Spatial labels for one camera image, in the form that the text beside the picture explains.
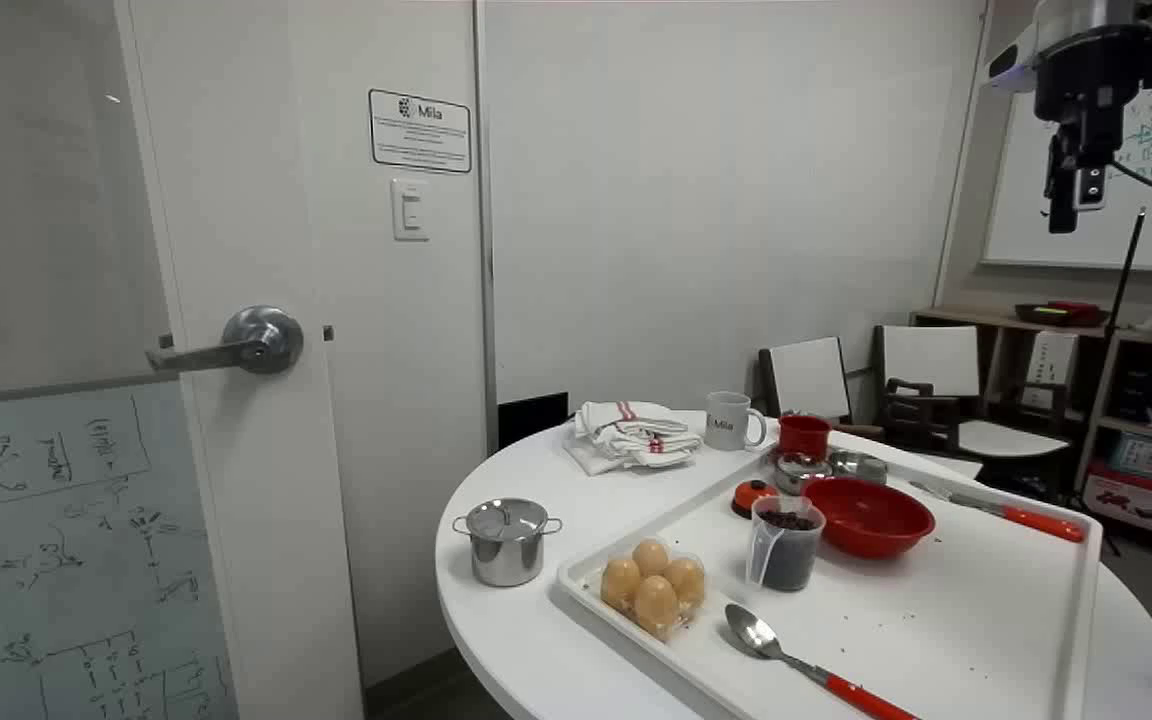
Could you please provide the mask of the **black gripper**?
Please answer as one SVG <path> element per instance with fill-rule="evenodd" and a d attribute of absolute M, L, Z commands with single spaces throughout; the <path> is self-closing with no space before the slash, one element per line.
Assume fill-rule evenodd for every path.
<path fill-rule="evenodd" d="M 1079 36 L 1037 57 L 1037 118 L 1057 124 L 1045 180 L 1052 236 L 1077 232 L 1077 170 L 1115 157 L 1142 77 L 1142 36 Z"/>

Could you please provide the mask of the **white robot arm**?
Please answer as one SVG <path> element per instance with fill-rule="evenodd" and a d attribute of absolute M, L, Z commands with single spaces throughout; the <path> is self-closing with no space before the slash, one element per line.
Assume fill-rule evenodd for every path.
<path fill-rule="evenodd" d="M 1029 23 L 984 66 L 984 85 L 1029 92 L 1052 124 L 1048 229 L 1071 232 L 1106 199 L 1125 108 L 1152 90 L 1152 0 L 1037 0 Z"/>

